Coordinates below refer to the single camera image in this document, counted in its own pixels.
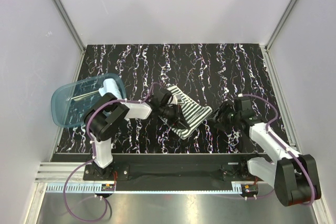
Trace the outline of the right electronics board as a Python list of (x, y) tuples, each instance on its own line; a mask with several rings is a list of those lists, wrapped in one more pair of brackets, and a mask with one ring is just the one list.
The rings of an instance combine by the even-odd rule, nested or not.
[(243, 190), (247, 194), (258, 194), (259, 187), (257, 184), (247, 184), (243, 186)]

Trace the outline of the blue transparent plastic container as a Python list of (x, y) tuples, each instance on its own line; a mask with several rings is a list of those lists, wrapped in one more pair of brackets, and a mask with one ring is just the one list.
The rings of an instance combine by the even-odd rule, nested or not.
[[(106, 73), (58, 88), (51, 98), (51, 113), (54, 123), (62, 128), (83, 125), (83, 115), (102, 97), (98, 90), (107, 78), (121, 80), (114, 73)], [(127, 94), (123, 81), (121, 89), (124, 99)]]

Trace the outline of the aluminium frame rail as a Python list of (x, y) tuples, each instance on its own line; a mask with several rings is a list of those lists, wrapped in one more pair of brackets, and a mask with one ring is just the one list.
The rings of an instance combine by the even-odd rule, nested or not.
[[(41, 163), (35, 181), (46, 183), (47, 191), (96, 194), (241, 194), (247, 184), (264, 184), (259, 179), (225, 178), (138, 178), (130, 181), (84, 180), (80, 163)], [(115, 184), (115, 191), (101, 191), (102, 184)]]

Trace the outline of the electronics board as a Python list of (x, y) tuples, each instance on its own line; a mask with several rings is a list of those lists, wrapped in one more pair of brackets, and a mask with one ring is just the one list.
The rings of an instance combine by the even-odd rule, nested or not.
[(115, 184), (102, 184), (101, 191), (115, 191)]
[(258, 194), (259, 187), (257, 184), (247, 184), (243, 186), (243, 190), (247, 194)]

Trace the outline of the left electronics board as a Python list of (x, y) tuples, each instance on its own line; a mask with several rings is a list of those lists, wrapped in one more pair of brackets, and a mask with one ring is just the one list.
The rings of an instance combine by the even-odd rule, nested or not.
[(101, 191), (115, 191), (115, 184), (102, 184)]

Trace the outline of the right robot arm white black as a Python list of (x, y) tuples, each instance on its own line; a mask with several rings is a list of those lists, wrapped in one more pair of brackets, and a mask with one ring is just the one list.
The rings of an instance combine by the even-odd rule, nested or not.
[(234, 102), (224, 102), (214, 112), (212, 120), (221, 131), (239, 129), (243, 136), (257, 143), (271, 159), (261, 156), (243, 158), (238, 165), (244, 180), (259, 178), (271, 186), (283, 206), (312, 204), (321, 198), (321, 187), (316, 160), (302, 155), (283, 141), (271, 128), (270, 120), (258, 116), (252, 94), (241, 94)]

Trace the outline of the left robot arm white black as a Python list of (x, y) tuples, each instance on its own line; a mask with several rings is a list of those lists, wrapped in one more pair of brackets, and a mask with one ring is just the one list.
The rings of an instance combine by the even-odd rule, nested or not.
[(118, 99), (106, 93), (85, 113), (83, 122), (93, 146), (92, 165), (99, 178), (107, 180), (113, 175), (111, 142), (122, 121), (150, 117), (163, 118), (173, 129), (190, 129), (179, 99), (167, 89), (155, 91), (141, 101)]

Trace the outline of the light blue towel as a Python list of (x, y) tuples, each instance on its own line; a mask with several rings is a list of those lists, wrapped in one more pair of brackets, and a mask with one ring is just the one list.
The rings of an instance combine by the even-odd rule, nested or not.
[(107, 78), (103, 81), (102, 87), (98, 92), (101, 96), (107, 93), (113, 94), (117, 99), (123, 99), (122, 81), (120, 79)]

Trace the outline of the green white striped towel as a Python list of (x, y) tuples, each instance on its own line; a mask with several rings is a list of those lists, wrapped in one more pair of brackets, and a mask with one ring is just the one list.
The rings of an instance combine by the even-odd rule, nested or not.
[(177, 101), (178, 104), (181, 105), (183, 116), (190, 126), (189, 130), (172, 129), (176, 135), (185, 140), (212, 114), (213, 110), (210, 106), (199, 105), (177, 86), (170, 86), (167, 89), (174, 96), (177, 96)]

